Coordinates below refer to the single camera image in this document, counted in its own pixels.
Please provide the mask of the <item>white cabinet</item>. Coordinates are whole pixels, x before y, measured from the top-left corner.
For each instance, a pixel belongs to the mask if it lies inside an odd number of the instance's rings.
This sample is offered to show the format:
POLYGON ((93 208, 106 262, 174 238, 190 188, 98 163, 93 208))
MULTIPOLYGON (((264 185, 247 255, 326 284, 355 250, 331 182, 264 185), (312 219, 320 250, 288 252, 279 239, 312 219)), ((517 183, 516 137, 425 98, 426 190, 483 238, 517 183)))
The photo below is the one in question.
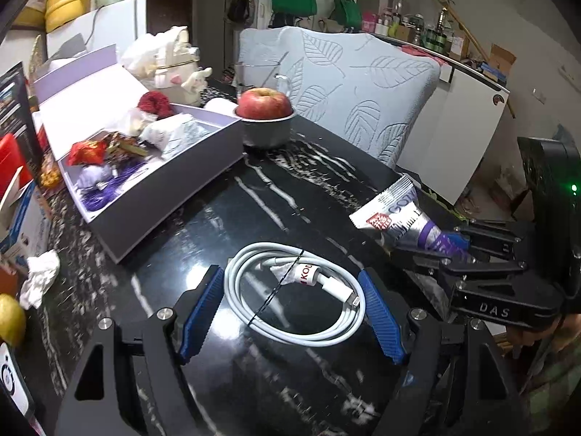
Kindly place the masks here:
POLYGON ((453 61, 419 113, 397 165, 453 205, 484 156, 510 92, 453 61))

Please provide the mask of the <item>white printed soft packet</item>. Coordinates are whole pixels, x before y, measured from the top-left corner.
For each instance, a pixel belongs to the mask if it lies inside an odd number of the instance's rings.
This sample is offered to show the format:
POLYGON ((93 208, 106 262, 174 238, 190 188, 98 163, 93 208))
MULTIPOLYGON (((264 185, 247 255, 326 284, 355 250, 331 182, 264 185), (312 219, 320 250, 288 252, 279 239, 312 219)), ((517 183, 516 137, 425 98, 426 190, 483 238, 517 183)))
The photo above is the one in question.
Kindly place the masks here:
POLYGON ((191 114, 180 113, 148 124, 139 140, 154 146, 169 161, 210 134, 191 114))

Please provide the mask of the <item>cream rabbit teapot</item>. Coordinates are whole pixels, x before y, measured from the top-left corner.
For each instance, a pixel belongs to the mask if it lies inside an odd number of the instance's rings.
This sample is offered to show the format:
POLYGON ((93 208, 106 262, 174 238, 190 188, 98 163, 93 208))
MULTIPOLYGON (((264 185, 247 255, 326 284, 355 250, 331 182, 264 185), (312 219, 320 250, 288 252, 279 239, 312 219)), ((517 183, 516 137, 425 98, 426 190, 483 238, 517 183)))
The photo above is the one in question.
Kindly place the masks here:
POLYGON ((213 69, 199 65, 200 49, 190 44, 187 27, 172 27, 155 37, 159 46, 155 54, 154 90, 173 104, 200 106, 213 69))

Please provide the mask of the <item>light blue leaf pillow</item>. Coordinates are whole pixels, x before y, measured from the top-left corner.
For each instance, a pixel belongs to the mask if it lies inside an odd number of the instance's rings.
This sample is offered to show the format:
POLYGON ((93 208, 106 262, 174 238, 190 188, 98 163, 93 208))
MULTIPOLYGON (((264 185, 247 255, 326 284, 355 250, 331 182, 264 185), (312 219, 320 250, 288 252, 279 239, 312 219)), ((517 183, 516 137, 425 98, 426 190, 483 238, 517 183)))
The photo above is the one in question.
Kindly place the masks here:
POLYGON ((390 167, 440 75, 432 58, 410 55, 376 36, 299 27, 245 29, 239 60, 278 62, 298 115, 390 167))

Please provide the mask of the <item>white mini fridge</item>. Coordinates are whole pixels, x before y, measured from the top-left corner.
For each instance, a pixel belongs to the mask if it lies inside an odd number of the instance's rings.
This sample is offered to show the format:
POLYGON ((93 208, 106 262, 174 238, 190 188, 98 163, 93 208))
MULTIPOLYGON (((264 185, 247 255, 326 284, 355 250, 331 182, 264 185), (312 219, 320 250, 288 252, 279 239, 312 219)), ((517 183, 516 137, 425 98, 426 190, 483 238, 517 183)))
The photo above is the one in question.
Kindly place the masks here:
POLYGON ((63 43, 81 35, 87 51, 116 45, 118 55, 147 33, 147 0, 123 0, 89 12, 46 36, 47 55, 53 56, 63 43))

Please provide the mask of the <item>yellow lemon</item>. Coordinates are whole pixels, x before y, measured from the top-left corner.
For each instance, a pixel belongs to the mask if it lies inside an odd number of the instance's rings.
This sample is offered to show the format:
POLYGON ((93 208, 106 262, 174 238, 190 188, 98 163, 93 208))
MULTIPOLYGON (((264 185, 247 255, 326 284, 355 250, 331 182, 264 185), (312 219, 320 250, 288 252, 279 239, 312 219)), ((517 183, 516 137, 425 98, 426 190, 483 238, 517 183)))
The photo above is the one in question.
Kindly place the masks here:
POLYGON ((10 347, 19 347, 26 333, 25 310, 14 297, 0 295, 0 336, 10 347))

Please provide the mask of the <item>silver purple snack packet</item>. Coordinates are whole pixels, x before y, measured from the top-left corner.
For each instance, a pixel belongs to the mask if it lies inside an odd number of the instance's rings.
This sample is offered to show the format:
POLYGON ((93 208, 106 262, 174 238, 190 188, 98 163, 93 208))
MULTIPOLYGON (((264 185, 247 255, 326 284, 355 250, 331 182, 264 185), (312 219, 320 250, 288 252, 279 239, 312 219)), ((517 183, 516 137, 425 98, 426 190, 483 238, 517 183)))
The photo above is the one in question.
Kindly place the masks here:
POLYGON ((415 183, 406 174, 351 214, 350 221, 387 250, 409 246, 464 262, 470 258, 466 241, 444 232, 422 211, 415 183))

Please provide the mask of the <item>blue white carton box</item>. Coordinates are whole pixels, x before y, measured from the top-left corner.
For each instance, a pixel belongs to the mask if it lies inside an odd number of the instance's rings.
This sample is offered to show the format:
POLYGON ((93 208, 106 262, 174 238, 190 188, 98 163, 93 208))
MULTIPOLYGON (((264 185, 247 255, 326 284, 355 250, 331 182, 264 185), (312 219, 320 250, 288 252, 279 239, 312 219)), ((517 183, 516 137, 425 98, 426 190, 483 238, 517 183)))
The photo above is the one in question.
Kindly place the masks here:
POLYGON ((47 251, 52 212, 34 181, 22 189, 14 182, 1 200, 1 254, 15 265, 47 251))

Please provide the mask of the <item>clear glass mug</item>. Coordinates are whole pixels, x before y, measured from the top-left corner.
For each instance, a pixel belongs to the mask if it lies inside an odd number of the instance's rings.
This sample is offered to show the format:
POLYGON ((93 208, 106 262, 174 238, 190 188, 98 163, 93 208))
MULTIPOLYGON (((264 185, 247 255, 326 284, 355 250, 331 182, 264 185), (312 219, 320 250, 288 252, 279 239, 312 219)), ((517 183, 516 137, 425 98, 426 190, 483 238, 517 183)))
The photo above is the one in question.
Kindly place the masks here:
POLYGON ((237 97, 255 88, 268 88, 291 97, 292 83, 289 77, 282 75, 281 64, 249 64, 238 62, 234 65, 234 87, 237 97))

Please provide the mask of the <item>red candy packet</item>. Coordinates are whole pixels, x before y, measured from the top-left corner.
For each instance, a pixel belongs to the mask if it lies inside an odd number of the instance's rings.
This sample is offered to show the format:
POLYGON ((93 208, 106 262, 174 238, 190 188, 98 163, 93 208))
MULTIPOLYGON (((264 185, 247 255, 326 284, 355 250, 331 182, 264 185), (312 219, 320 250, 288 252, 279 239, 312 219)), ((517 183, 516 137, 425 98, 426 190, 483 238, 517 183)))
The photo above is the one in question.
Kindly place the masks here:
POLYGON ((108 142, 83 141, 73 144, 68 154, 69 165, 101 165, 104 162, 108 142))

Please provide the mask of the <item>red plastic container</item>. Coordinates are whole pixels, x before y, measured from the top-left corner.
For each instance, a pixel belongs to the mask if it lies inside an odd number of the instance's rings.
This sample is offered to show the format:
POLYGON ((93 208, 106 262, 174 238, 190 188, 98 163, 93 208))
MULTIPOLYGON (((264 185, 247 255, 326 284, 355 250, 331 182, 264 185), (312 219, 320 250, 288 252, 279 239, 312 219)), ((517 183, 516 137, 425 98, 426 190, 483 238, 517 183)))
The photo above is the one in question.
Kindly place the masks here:
POLYGON ((0 142, 0 196, 7 191, 16 171, 21 167, 19 174, 19 187, 22 188, 30 181, 32 175, 29 172, 24 156, 22 155, 16 138, 12 133, 4 135, 0 142))

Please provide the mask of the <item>crumpled white tissue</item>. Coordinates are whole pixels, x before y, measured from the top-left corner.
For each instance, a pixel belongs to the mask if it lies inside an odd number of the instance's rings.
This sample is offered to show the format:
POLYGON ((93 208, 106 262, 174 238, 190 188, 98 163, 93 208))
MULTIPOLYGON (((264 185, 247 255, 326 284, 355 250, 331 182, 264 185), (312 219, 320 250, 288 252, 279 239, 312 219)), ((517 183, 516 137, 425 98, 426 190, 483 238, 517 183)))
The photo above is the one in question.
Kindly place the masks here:
POLYGON ((24 281, 19 302, 25 309, 39 309, 43 296, 50 289, 60 271, 60 259, 52 249, 37 257, 27 258, 28 277, 24 281))

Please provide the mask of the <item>dark red knitted scrunchie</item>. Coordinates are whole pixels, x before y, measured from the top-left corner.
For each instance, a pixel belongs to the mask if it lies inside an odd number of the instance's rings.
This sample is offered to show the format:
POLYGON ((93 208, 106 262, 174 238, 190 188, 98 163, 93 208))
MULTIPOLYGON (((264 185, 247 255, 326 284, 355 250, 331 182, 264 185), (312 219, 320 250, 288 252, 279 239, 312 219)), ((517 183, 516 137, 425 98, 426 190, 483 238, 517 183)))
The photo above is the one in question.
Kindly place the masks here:
POLYGON ((137 107, 140 111, 155 115, 159 119, 174 115, 174 110, 167 96, 156 90, 150 90, 148 93, 144 93, 139 99, 137 107))

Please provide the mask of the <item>grey metal bowl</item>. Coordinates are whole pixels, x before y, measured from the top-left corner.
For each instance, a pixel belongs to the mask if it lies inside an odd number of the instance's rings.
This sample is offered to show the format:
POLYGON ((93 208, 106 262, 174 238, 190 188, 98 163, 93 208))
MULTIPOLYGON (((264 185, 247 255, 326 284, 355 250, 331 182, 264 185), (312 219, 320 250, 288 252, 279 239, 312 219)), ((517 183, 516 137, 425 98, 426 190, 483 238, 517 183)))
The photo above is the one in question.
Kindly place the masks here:
POLYGON ((242 117, 234 108, 233 115, 242 123, 242 140, 246 147, 272 149, 282 146, 291 138, 293 110, 288 116, 268 120, 242 117))

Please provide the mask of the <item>purple tassel sachet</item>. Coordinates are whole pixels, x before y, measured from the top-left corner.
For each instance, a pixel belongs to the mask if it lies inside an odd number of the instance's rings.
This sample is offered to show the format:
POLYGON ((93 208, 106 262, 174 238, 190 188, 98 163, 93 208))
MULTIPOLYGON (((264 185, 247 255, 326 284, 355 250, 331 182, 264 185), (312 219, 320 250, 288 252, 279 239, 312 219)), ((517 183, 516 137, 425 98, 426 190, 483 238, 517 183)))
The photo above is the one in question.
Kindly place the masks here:
POLYGON ((145 161, 122 161, 120 164, 87 165, 75 183, 87 211, 99 211, 118 196, 118 189, 146 164, 145 161))

